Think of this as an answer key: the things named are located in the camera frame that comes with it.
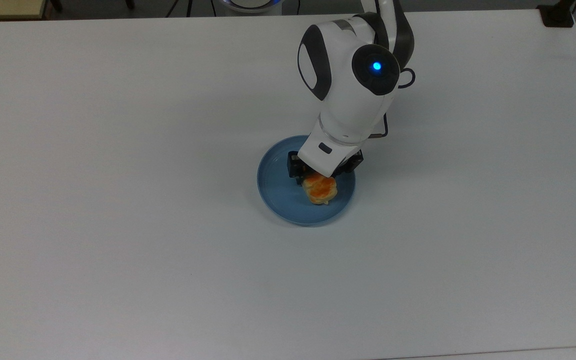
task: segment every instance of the blue plate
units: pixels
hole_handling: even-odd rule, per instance
[[[346,208],[355,192],[355,173],[341,173],[336,180],[336,196],[328,205],[315,205],[288,176],[288,152],[298,151],[308,136],[288,137],[268,150],[256,172],[256,186],[263,202],[280,218],[301,226],[322,225],[336,218]]]

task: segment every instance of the table surface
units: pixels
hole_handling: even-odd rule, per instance
[[[408,17],[416,83],[312,228],[256,171],[313,127],[297,47],[338,15],[0,23],[0,359],[576,346],[576,27]]]
[[[0,19],[41,19],[46,0],[0,0]]]
[[[576,347],[416,357],[415,360],[576,360]]]

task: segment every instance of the bread roll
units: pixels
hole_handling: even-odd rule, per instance
[[[301,183],[308,199],[313,204],[328,205],[337,194],[337,182],[333,177],[325,177],[315,172],[307,175]]]

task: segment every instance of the floor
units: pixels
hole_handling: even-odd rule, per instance
[[[224,16],[224,9],[214,2],[217,16]],[[400,0],[407,12],[451,10],[501,10],[535,9],[539,4],[554,4],[556,0]],[[46,14],[50,20],[163,18],[175,0],[135,0],[135,9],[128,9],[124,0],[61,0],[61,13],[49,4]],[[190,0],[191,17],[213,16],[211,0]],[[171,18],[184,18],[189,0],[178,0],[170,13]],[[284,0],[283,14],[351,14],[362,12],[361,0]]]

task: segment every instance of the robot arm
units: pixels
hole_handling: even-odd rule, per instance
[[[322,107],[297,156],[324,176],[338,174],[354,155],[361,157],[361,146],[393,102],[412,55],[414,38],[399,1],[377,3],[381,15],[311,25],[299,45],[299,73]]]

